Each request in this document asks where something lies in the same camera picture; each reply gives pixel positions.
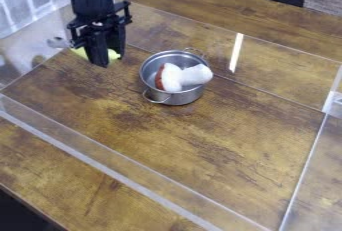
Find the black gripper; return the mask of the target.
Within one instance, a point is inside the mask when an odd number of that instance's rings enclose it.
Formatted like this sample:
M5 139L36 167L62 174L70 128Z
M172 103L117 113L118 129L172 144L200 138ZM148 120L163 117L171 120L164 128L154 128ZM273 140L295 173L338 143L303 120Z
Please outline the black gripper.
M70 0L74 19L68 23L72 45L84 47L93 65L106 67L108 49L125 51L125 26L132 22L129 2L122 0Z

